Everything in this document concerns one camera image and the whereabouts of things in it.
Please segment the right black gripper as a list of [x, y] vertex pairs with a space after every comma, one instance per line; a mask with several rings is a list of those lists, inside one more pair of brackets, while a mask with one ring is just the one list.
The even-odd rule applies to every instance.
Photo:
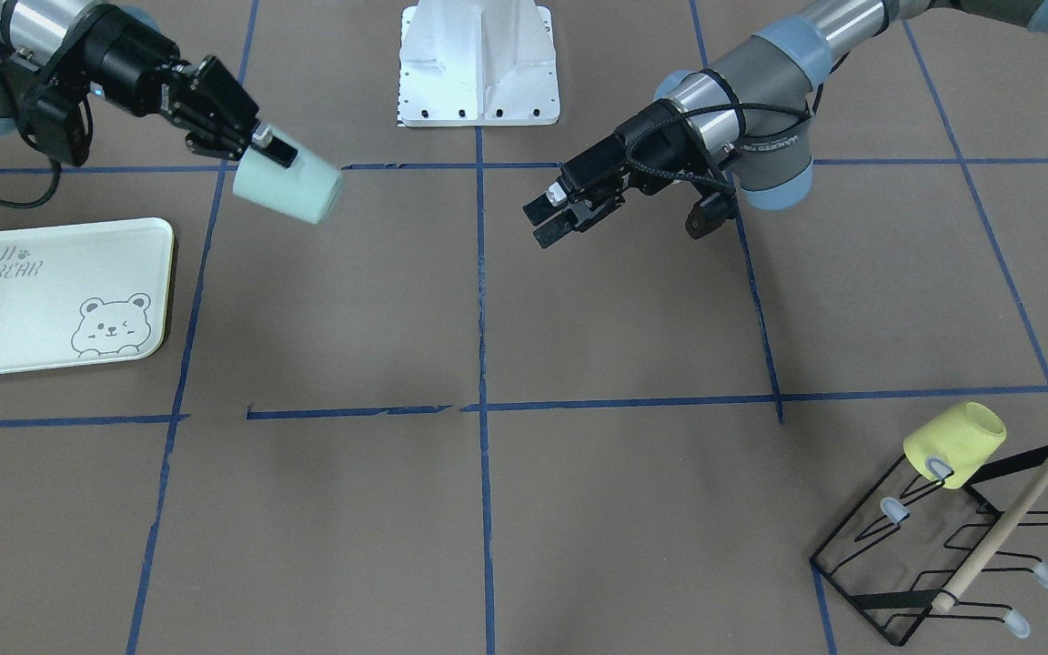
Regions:
[[191, 152], [238, 160], [249, 149], [282, 167], [299, 150], [274, 126], [215, 54], [188, 62], [178, 45], [127, 10], [103, 10], [87, 29], [82, 69], [105, 100], [129, 115], [159, 115], [185, 130]]

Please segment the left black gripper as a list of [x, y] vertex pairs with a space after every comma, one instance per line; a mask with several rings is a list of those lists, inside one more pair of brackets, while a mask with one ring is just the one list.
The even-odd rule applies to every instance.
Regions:
[[[533, 237], [541, 248], [549, 248], [563, 237], [590, 228], [624, 203], [625, 190], [636, 187], [652, 196], [669, 185], [669, 179], [645, 174], [627, 163], [627, 148], [646, 130], [678, 115], [670, 101], [654, 101], [634, 117], [615, 128], [611, 136], [562, 165], [560, 185], [524, 205], [524, 215], [536, 227]], [[670, 173], [699, 174], [703, 154], [686, 123], [673, 123], [649, 133], [636, 146], [633, 160]]]

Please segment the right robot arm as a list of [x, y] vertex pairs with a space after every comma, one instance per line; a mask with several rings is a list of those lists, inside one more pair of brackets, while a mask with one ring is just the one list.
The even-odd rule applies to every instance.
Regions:
[[193, 154], [291, 167], [298, 146], [259, 119], [258, 104], [216, 54], [188, 62], [174, 40], [107, 1], [0, 1], [0, 136], [50, 160], [90, 155], [88, 97], [130, 116], [161, 116]]

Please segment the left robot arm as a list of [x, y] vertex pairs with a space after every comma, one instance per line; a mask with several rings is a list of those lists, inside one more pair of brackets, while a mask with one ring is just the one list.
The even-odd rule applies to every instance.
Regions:
[[1048, 1], [815, 1], [700, 70], [665, 79], [656, 99], [561, 166], [524, 208], [541, 247], [594, 227], [631, 189], [675, 182], [699, 200], [685, 221], [702, 239], [739, 214], [785, 210], [812, 185], [811, 121], [821, 90], [856, 46], [894, 22], [947, 8], [1048, 34]]

